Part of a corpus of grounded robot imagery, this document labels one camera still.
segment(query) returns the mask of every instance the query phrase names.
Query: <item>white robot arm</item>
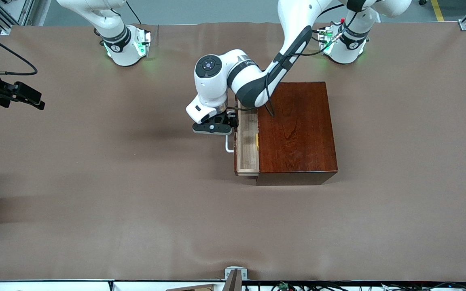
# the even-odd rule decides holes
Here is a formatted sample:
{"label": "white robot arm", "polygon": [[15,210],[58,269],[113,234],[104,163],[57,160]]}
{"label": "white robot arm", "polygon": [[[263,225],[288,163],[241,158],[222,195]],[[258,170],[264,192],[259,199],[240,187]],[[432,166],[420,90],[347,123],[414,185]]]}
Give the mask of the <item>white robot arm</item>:
{"label": "white robot arm", "polygon": [[113,9],[126,0],[57,0],[59,4],[88,20],[104,40],[107,55],[120,66],[131,66],[148,54],[150,32],[125,25]]}
{"label": "white robot arm", "polygon": [[[245,107],[263,106],[309,43],[314,33],[312,25],[330,2],[331,0],[278,1],[278,16],[285,40],[283,47],[265,71],[262,71],[242,50],[233,50],[224,55],[206,55],[199,59],[194,70],[197,96],[186,108],[186,112],[195,121],[194,132],[220,135],[231,133],[225,114],[228,88],[236,94]],[[334,44],[341,41],[345,34],[358,35],[352,32],[352,26],[358,27],[359,30],[365,29],[364,25],[368,21],[366,16],[362,17],[362,14],[367,15],[367,13],[360,13],[361,11],[372,11],[370,7],[379,4],[379,9],[397,14],[403,12],[411,0],[341,0],[341,2],[351,10],[352,17],[349,18],[350,29],[344,24],[337,38],[331,39]],[[366,35],[370,28],[371,26],[364,31]]]}
{"label": "white robot arm", "polygon": [[[411,4],[411,0],[378,0],[370,8],[365,9],[363,13],[355,14],[354,11],[349,11],[346,19],[350,21],[353,19],[350,28],[345,30],[340,35],[339,40],[328,48],[325,47],[325,44],[320,44],[320,48],[325,49],[324,55],[327,55],[336,63],[349,64],[362,53],[366,38],[377,20],[378,13],[393,18],[404,13],[409,4]],[[337,33],[344,28],[346,28],[345,22],[333,23],[331,26],[326,27],[325,30]],[[329,41],[329,37],[326,35],[320,35],[319,39]]]}

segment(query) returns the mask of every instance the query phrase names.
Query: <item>cable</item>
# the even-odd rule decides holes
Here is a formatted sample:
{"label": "cable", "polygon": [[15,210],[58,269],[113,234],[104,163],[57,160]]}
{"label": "cable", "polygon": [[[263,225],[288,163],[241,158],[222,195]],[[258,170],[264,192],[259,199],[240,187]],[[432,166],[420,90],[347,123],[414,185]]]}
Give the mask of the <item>cable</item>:
{"label": "cable", "polygon": [[322,44],[327,44],[328,41],[326,40],[322,40],[322,39],[316,39],[315,37],[311,36],[310,38],[312,38],[313,40],[317,41],[317,42],[321,42]]}
{"label": "cable", "polygon": [[249,110],[253,110],[255,108],[256,107],[252,107],[252,108],[239,108],[239,107],[234,107],[234,106],[226,107],[226,109],[232,109],[232,110],[238,110],[238,111],[249,111]]}
{"label": "cable", "polygon": [[12,55],[15,55],[16,57],[18,57],[21,61],[24,61],[28,66],[30,66],[34,70],[33,72],[26,72],[26,73],[5,71],[5,74],[14,75],[14,76],[32,76],[34,74],[37,74],[37,68],[35,68],[35,66],[32,63],[30,63],[27,59],[25,59],[24,57],[21,57],[18,53],[14,52],[13,50],[7,48],[4,44],[0,43],[0,46],[4,48],[5,50],[7,50],[8,52],[10,52]]}
{"label": "cable", "polygon": [[426,288],[426,289],[422,289],[422,290],[424,290],[424,291],[431,291],[432,289],[439,288],[439,287],[441,287],[441,286],[443,286],[443,285],[456,286],[456,287],[459,287],[459,288],[461,288],[461,289],[465,289],[465,290],[466,290],[466,286],[465,286],[465,285],[461,285],[461,284],[458,284],[458,283],[452,283],[452,282],[443,282],[443,283],[438,284],[438,285],[436,285],[436,286],[434,286],[434,287]]}
{"label": "cable", "polygon": [[119,14],[119,13],[117,13],[114,9],[111,8],[111,11],[112,11],[114,14],[118,15],[119,17],[122,17],[122,15]]}
{"label": "cable", "polygon": [[335,8],[340,8],[340,7],[343,7],[343,6],[344,6],[344,4],[341,4],[341,5],[337,5],[337,6],[330,7],[330,8],[328,8],[328,9],[325,9],[325,11],[323,11],[322,13],[320,13],[320,15],[318,15],[318,18],[319,18],[321,15],[323,15],[323,14],[329,12],[329,11],[332,11],[332,10],[335,9]]}
{"label": "cable", "polygon": [[134,12],[134,9],[131,7],[131,4],[129,4],[129,2],[127,1],[127,6],[129,7],[129,9],[131,10],[131,12],[134,14],[134,16],[136,17],[136,19],[138,20],[139,24],[142,24],[141,23],[141,20],[139,20],[139,17],[137,16],[137,14]]}
{"label": "cable", "polygon": [[[346,31],[348,30],[348,27],[350,27],[350,25],[352,24],[352,22],[355,20],[355,17],[357,16],[357,13],[354,14],[352,20],[350,20],[350,22],[347,24],[347,26],[342,30],[340,31],[337,35],[335,35],[335,37],[332,38],[331,41],[329,41],[329,43],[325,44],[325,47],[320,49],[319,51],[317,52],[314,52],[314,53],[293,53],[293,54],[290,54],[290,55],[285,55],[285,56],[282,56],[281,59],[278,61],[277,65],[274,66],[273,70],[275,70],[278,66],[280,66],[280,61],[283,61],[284,59],[287,59],[289,57],[294,57],[294,56],[305,56],[305,57],[309,57],[309,56],[312,56],[312,55],[318,55],[320,53],[322,53],[324,50],[326,50],[326,48],[328,48],[329,46],[331,46],[331,44],[333,44],[335,41],[337,41],[337,39]],[[269,105],[271,106],[271,110],[269,110],[269,107],[267,107],[267,104],[265,104],[265,108],[267,110],[267,112],[269,113],[269,115],[271,117],[274,117],[274,106],[272,105],[272,101],[271,101],[271,96],[269,94],[269,86],[268,86],[268,83],[269,83],[269,73],[267,73],[265,75],[265,78],[264,78],[264,86],[265,86],[265,89],[266,89],[266,94],[267,94],[267,101],[269,102]]]}

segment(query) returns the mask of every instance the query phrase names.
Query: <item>metal bracket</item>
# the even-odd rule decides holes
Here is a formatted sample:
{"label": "metal bracket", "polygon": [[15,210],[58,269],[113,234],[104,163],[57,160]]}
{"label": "metal bracket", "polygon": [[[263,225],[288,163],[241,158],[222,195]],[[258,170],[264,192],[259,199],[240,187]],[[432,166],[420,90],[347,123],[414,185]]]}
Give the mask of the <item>metal bracket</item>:
{"label": "metal bracket", "polygon": [[466,31],[466,25],[463,24],[461,19],[458,20],[458,24],[460,25],[461,31]]}
{"label": "metal bracket", "polygon": [[224,270],[224,279],[227,280],[228,279],[228,276],[229,276],[229,273],[235,271],[235,269],[238,270],[238,272],[240,272],[240,274],[242,275],[241,278],[242,280],[248,280],[248,269],[247,268],[244,268],[244,267],[227,267],[225,270]]}
{"label": "metal bracket", "polygon": [[5,10],[5,8],[0,6],[1,35],[9,35],[12,25],[19,25],[19,23]]}

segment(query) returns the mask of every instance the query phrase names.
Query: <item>black cable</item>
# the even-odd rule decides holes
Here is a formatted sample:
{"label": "black cable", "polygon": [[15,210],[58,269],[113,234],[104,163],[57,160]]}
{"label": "black cable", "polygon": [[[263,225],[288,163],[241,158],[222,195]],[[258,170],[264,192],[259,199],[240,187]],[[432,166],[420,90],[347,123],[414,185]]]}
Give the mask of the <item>black cable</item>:
{"label": "black cable", "polygon": [[321,42],[322,44],[327,44],[327,43],[328,43],[328,41],[326,41],[326,40],[316,39],[316,38],[313,37],[313,36],[312,36],[311,38],[312,38],[313,40],[317,41],[317,42]]}
{"label": "black cable", "polygon": [[[348,22],[347,26],[340,32],[338,33],[337,35],[335,35],[335,37],[333,37],[333,39],[337,40],[336,38],[340,35],[342,35],[343,33],[345,33],[345,31],[348,30],[348,28],[350,27],[350,25],[352,24],[352,22],[355,20],[355,17],[357,16],[357,13],[354,14],[352,20],[350,20],[350,22]],[[290,55],[286,55],[284,56],[282,59],[286,59],[287,57],[294,57],[296,55],[298,56],[304,56],[304,57],[310,57],[312,55],[318,55],[320,53],[322,53],[324,50],[326,50],[326,48],[328,48],[329,46],[331,46],[333,44],[333,41],[329,41],[328,44],[325,45],[324,48],[320,49],[319,51],[317,52],[313,52],[313,53],[293,53],[293,54],[290,54]]]}
{"label": "black cable", "polygon": [[340,7],[343,7],[343,6],[344,6],[344,4],[341,4],[341,5],[337,5],[337,6],[330,7],[330,8],[328,8],[328,9],[325,9],[325,11],[323,11],[322,13],[320,13],[320,15],[318,15],[318,18],[319,18],[321,15],[323,15],[323,14],[329,12],[329,11],[332,11],[332,10],[335,9],[335,8],[340,8]]}
{"label": "black cable", "polygon": [[137,14],[134,12],[134,9],[131,7],[131,4],[129,4],[129,2],[127,1],[127,6],[129,7],[129,9],[131,10],[131,12],[134,14],[134,16],[136,17],[136,19],[138,20],[139,24],[142,24],[141,23],[141,20],[139,20],[139,17],[137,16]]}
{"label": "black cable", "polygon": [[112,11],[114,14],[118,15],[119,17],[122,17],[122,15],[119,14],[119,13],[117,13],[114,9],[111,8],[111,11]]}
{"label": "black cable", "polygon": [[335,291],[334,289],[331,289],[328,286],[320,286],[320,287],[321,287],[321,289],[327,289],[328,291]]}
{"label": "black cable", "polygon": [[294,288],[294,286],[292,286],[292,284],[287,283],[287,286],[289,286],[290,291],[297,291],[296,288]]}
{"label": "black cable", "polygon": [[[352,24],[352,22],[355,20],[355,17],[357,16],[357,13],[354,14],[352,20],[350,20],[350,22],[347,24],[347,26],[340,32],[338,33],[338,35],[342,35],[347,29],[348,27],[350,27],[350,25]],[[326,50],[326,48],[328,48],[329,46],[331,46],[331,44],[333,43],[333,41],[330,41],[328,44],[325,45],[324,48],[320,49],[318,52],[314,52],[314,53],[293,53],[293,54],[290,54],[290,55],[285,55],[285,56],[282,56],[281,59],[278,61],[277,65],[274,66],[273,70],[275,70],[279,65],[280,65],[280,61],[283,61],[284,59],[287,59],[289,57],[294,57],[294,56],[305,56],[305,57],[309,57],[309,56],[312,56],[312,55],[318,55],[320,53],[322,53],[324,50]],[[267,112],[269,113],[269,115],[271,117],[274,117],[274,106],[272,105],[272,101],[271,101],[271,96],[269,94],[269,86],[268,86],[268,83],[269,83],[269,74],[267,73],[265,75],[265,78],[264,78],[264,86],[265,86],[265,89],[266,89],[266,94],[267,94],[267,101],[269,102],[269,105],[271,106],[271,110],[269,110],[269,107],[267,107],[267,104],[265,104],[265,108],[267,110]]]}
{"label": "black cable", "polygon": [[466,286],[465,286],[465,285],[461,285],[461,284],[453,283],[453,282],[443,282],[443,283],[438,284],[438,285],[436,285],[436,286],[434,286],[434,287],[426,288],[426,289],[423,289],[423,290],[424,290],[424,291],[431,291],[432,289],[439,288],[439,287],[441,287],[441,286],[443,286],[443,285],[457,286],[457,287],[459,287],[459,288],[461,288],[461,289],[465,289],[465,290],[466,290]]}
{"label": "black cable", "polygon": [[30,63],[27,59],[25,59],[24,57],[21,57],[20,55],[18,55],[18,53],[16,53],[13,50],[7,48],[2,43],[0,43],[0,46],[2,48],[4,48],[5,50],[7,50],[8,52],[10,52],[12,55],[15,55],[16,57],[18,57],[21,61],[24,61],[28,66],[30,66],[34,70],[33,72],[27,72],[27,73],[23,73],[23,72],[5,72],[5,74],[14,75],[14,76],[31,76],[31,75],[37,74],[37,68],[35,68],[35,66],[32,63]]}
{"label": "black cable", "polygon": [[233,106],[226,107],[226,109],[233,109],[233,110],[238,110],[238,111],[249,111],[249,110],[253,110],[255,108],[256,107],[252,107],[252,108],[239,108],[239,107],[233,107]]}
{"label": "black cable", "polygon": [[305,286],[303,286],[303,285],[300,285],[300,284],[296,284],[296,286],[300,287],[300,288],[301,288],[301,290],[303,290],[303,291],[306,291],[306,290],[305,290]]}
{"label": "black cable", "polygon": [[335,288],[335,289],[342,290],[342,291],[348,291],[347,289],[344,289],[343,287],[341,287],[341,286],[339,286],[337,284],[331,283],[331,282],[323,282],[323,284],[325,284],[327,286],[330,286],[332,288]]}
{"label": "black cable", "polygon": [[388,291],[414,291],[415,289],[414,288],[409,288],[409,287],[405,287],[405,286],[402,286],[402,285],[396,285],[396,284],[390,284],[388,285],[388,287],[393,287],[393,289],[388,289]]}

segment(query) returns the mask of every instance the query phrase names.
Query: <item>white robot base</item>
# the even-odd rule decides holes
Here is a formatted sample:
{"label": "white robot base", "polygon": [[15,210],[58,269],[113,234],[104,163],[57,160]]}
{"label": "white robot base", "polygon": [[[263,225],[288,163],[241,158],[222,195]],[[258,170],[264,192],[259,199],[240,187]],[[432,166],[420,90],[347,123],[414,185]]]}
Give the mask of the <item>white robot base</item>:
{"label": "white robot base", "polygon": [[150,32],[133,25],[126,25],[126,27],[131,32],[131,41],[124,46],[122,52],[115,52],[112,45],[109,48],[107,44],[104,44],[107,55],[120,66],[131,66],[142,57],[148,57],[150,48]]}
{"label": "white robot base", "polygon": [[[337,31],[339,31],[339,26],[340,24],[332,24],[331,26],[327,26],[324,30],[318,33],[318,39],[329,43],[331,39],[335,37]],[[335,41],[328,48],[325,48],[326,44],[319,42],[320,50],[325,48],[325,50],[322,52],[322,55],[327,55],[333,61],[339,64],[353,63],[357,57],[361,55],[364,45],[366,44],[366,39],[362,44],[357,44],[356,42],[352,44],[357,47],[349,49],[340,39]]]}

